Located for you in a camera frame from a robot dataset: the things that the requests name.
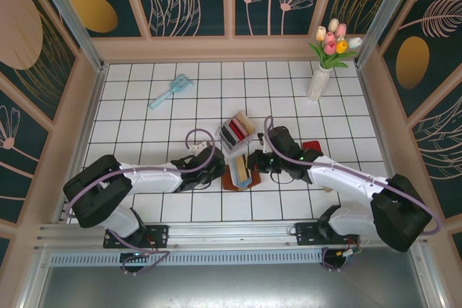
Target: tulip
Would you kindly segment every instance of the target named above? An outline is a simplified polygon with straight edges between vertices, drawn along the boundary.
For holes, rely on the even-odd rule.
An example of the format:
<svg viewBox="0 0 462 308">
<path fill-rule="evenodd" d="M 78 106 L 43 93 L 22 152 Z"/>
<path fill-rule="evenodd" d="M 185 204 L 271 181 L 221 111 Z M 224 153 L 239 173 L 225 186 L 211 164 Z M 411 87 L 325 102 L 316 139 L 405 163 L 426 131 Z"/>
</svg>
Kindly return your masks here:
<svg viewBox="0 0 462 308">
<path fill-rule="evenodd" d="M 329 22 L 329 26 L 328 26 L 329 32 L 335 32 L 338 26 L 339 26 L 339 20 L 337 18 L 331 19 L 331 21 Z"/>
<path fill-rule="evenodd" d="M 337 53 L 338 54 L 342 54 L 343 52 L 345 52 L 348 48 L 348 42 L 343 40 L 343 41 L 340 41 L 339 43 L 337 43 Z"/>
<path fill-rule="evenodd" d="M 324 46 L 324 52 L 328 55 L 331 56 L 335 53 L 336 46 L 335 46 L 335 41 L 331 41 L 329 43 L 326 43 Z"/>
<path fill-rule="evenodd" d="M 326 37 L 324 38 L 325 43 L 335 43 L 335 35 L 332 32 L 327 32 Z"/>
<path fill-rule="evenodd" d="M 362 44 L 361 38 L 352 38 L 348 41 L 348 46 L 354 50 L 355 48 L 360 47 Z"/>
<path fill-rule="evenodd" d="M 347 25 L 344 24 L 344 23 L 341 23 L 337 29 L 335 29 L 335 36 L 336 37 L 339 37 L 339 36 L 345 36 L 347 34 Z"/>
<path fill-rule="evenodd" d="M 323 26 L 318 27 L 318 29 L 316 30 L 316 40 L 323 41 L 325 37 L 326 37 L 325 27 Z"/>
</svg>

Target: pink tulip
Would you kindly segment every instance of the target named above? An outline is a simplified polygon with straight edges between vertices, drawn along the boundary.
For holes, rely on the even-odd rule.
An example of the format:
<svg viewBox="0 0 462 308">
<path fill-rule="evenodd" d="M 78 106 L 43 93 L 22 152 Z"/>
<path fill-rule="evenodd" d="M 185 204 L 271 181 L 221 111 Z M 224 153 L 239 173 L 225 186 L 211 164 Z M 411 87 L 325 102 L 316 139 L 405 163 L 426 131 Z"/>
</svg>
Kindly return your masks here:
<svg viewBox="0 0 462 308">
<path fill-rule="evenodd" d="M 328 32 L 326 37 L 324 38 L 325 43 L 331 43 L 332 41 L 335 42 L 335 35 L 332 32 Z"/>
<path fill-rule="evenodd" d="M 335 44 L 335 41 L 331 41 L 329 43 L 326 43 L 326 45 L 324 46 L 324 52 L 330 56 L 332 54 L 334 54 L 336 51 L 336 44 Z"/>
<path fill-rule="evenodd" d="M 346 28 L 347 28 L 347 25 L 344 24 L 344 23 L 341 23 L 341 24 L 337 27 L 337 29 L 336 29 L 336 31 L 335 31 L 335 36 L 336 36 L 336 37 L 345 36 L 345 35 L 347 34 L 347 32 L 346 32 L 347 29 L 346 29 Z"/>
</svg>

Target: white vase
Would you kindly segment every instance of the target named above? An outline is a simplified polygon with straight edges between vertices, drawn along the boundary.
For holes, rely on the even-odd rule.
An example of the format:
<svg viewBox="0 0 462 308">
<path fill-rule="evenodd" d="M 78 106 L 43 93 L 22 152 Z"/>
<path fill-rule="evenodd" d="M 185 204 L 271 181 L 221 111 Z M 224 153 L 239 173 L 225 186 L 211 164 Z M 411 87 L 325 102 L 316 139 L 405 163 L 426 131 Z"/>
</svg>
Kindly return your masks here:
<svg viewBox="0 0 462 308">
<path fill-rule="evenodd" d="M 308 99 L 318 101 L 322 97 L 331 71 L 332 68 L 325 69 L 322 68 L 321 65 L 318 66 L 313 74 L 310 86 L 308 87 Z"/>
</svg>

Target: white tiled floor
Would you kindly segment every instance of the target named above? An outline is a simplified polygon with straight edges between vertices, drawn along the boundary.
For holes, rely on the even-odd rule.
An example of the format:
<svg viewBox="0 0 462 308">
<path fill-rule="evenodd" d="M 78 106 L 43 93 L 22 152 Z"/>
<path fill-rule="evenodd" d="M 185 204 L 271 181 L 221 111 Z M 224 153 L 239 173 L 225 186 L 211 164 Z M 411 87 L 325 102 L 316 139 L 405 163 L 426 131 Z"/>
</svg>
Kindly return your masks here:
<svg viewBox="0 0 462 308">
<path fill-rule="evenodd" d="M 349 167 L 386 176 L 374 128 L 351 63 L 337 69 L 320 102 L 305 97 L 316 62 L 214 62 L 111 65 L 84 165 L 104 154 L 129 164 L 162 164 L 188 155 L 183 140 L 192 128 L 214 133 L 240 110 L 257 129 L 272 114 L 299 143 L 317 140 L 323 152 Z M 148 104 L 178 74 L 193 81 L 155 110 Z M 247 149 L 261 148 L 252 141 Z M 123 202 L 149 222 L 317 219 L 342 198 L 317 185 L 290 182 L 288 174 L 261 176 L 244 192 L 227 192 L 215 180 L 205 190 L 138 194 Z"/>
</svg>

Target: light blue brush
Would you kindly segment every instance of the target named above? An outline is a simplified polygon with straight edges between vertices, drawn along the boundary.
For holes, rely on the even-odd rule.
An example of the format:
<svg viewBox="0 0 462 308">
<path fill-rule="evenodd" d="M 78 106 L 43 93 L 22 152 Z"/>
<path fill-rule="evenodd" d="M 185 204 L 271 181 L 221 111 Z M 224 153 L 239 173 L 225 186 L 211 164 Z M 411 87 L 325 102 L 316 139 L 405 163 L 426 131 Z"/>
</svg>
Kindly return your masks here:
<svg viewBox="0 0 462 308">
<path fill-rule="evenodd" d="M 186 77 L 185 75 L 181 74 L 176 76 L 176 78 L 171 81 L 170 83 L 170 90 L 164 94 L 162 94 L 160 97 L 158 97 L 156 100 L 151 102 L 149 104 L 149 107 L 153 110 L 157 106 L 159 106 L 162 102 L 164 102 L 170 95 L 176 92 L 181 92 L 183 89 L 185 89 L 189 84 L 193 84 L 193 82 Z"/>
</svg>

